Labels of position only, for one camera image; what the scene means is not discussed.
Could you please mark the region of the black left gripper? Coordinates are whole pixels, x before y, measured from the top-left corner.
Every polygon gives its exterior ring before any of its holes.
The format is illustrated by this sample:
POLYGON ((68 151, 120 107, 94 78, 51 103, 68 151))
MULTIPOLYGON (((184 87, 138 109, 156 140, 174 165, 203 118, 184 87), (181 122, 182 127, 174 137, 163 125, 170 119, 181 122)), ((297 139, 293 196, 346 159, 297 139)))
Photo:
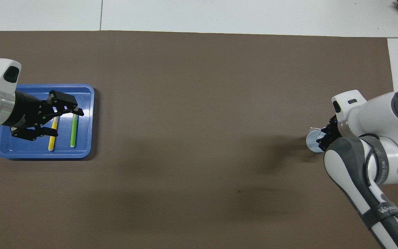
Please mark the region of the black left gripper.
POLYGON ((11 135, 28 141, 35 141, 38 137, 58 137, 57 129, 49 127, 34 127, 22 129, 15 127, 33 127, 43 125, 55 117, 72 113, 84 116, 73 95, 60 91, 49 91, 49 97, 44 101, 24 93, 15 91, 15 104, 4 126, 11 127, 11 135))

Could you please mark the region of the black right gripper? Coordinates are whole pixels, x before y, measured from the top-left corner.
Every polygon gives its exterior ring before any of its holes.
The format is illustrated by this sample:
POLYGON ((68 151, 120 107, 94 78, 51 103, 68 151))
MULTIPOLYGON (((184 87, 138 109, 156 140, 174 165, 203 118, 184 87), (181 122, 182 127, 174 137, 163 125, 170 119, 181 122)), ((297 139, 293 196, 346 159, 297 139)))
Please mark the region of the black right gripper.
POLYGON ((320 132, 319 133, 319 148, 321 151, 327 151, 330 143, 331 138, 337 139, 341 137, 341 133, 338 129, 338 119, 337 116, 333 116, 330 118, 328 125, 326 126, 327 132, 320 132))

